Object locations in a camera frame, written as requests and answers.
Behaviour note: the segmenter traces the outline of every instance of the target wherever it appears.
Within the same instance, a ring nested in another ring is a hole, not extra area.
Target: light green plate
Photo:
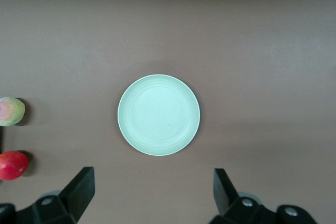
[[[164,156],[183,149],[194,138],[200,120],[192,90],[175,77],[154,74],[130,85],[121,97],[118,123],[138,151]]]

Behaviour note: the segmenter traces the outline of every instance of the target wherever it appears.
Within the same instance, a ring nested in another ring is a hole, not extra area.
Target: red apple
[[[13,180],[20,177],[28,167],[28,157],[21,152],[0,154],[0,179]]]

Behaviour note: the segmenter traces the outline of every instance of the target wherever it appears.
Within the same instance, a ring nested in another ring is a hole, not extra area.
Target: plate rim
[[[142,150],[140,150],[140,149],[138,149],[137,147],[135,147],[126,137],[125,137],[125,134],[124,134],[124,132],[123,132],[123,130],[122,130],[122,127],[120,126],[120,120],[119,120],[119,118],[120,118],[120,105],[121,105],[121,103],[122,103],[122,100],[123,100],[123,98],[124,98],[124,96],[125,96],[125,94],[128,92],[128,90],[130,90],[131,89],[131,87],[132,86],[134,86],[134,85],[136,85],[138,82],[140,82],[141,80],[143,80],[143,79],[146,79],[146,78],[150,78],[150,77],[156,77],[156,76],[164,76],[164,77],[169,77],[169,78],[171,78],[171,79],[174,79],[174,80],[176,80],[176,81],[178,81],[178,82],[180,82],[183,86],[185,86],[189,91],[190,91],[190,93],[192,94],[192,97],[193,97],[193,99],[196,101],[196,104],[197,104],[197,127],[196,127],[196,129],[195,129],[195,132],[193,132],[193,134],[192,134],[192,137],[191,137],[191,139],[183,146],[183,147],[181,147],[180,149],[178,149],[177,151],[174,151],[174,152],[171,152],[171,153],[167,153],[167,154],[152,154],[152,153],[148,153],[148,152],[145,152],[145,151],[142,151]],[[122,96],[121,96],[121,98],[120,98],[120,101],[119,101],[119,104],[118,104],[118,112],[117,112],[117,119],[118,119],[118,126],[119,126],[119,130],[120,130],[120,132],[121,132],[121,134],[123,135],[123,137],[124,137],[124,139],[134,148],[134,149],[136,149],[137,151],[139,151],[139,152],[141,152],[141,153],[144,153],[144,154],[147,154],[147,155],[151,155],[151,156],[168,156],[168,155],[172,155],[172,154],[174,154],[174,153],[177,153],[177,152],[179,152],[179,151],[181,151],[182,149],[184,149],[187,145],[189,145],[189,143],[194,139],[194,137],[195,137],[195,135],[197,134],[197,132],[198,132],[198,128],[199,128],[199,124],[200,124],[200,122],[201,122],[201,110],[200,110],[200,104],[198,103],[198,99],[197,99],[197,97],[196,97],[196,95],[194,94],[194,92],[192,91],[192,89],[186,84],[186,83],[184,83],[183,81],[181,81],[180,79],[178,79],[178,78],[176,78],[176,77],[174,77],[174,76],[170,76],[170,75],[168,75],[168,74],[150,74],[150,75],[147,75],[147,76],[144,76],[144,77],[141,77],[141,78],[139,78],[138,80],[136,80],[136,81],[134,81],[132,84],[130,84],[128,87],[127,87],[127,89],[124,91],[124,93],[122,94]]]

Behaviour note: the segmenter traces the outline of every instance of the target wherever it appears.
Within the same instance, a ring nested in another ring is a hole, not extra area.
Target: peach
[[[26,107],[22,101],[12,97],[0,99],[0,126],[12,126],[23,118]]]

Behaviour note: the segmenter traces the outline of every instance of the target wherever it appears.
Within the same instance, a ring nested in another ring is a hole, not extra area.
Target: brown table surface
[[[35,157],[0,202],[22,209],[94,166],[81,224],[206,224],[220,167],[270,210],[334,223],[336,0],[0,0],[0,42],[0,97],[27,104],[2,151]],[[196,137],[164,157],[117,121],[125,89],[154,73],[201,107]]]

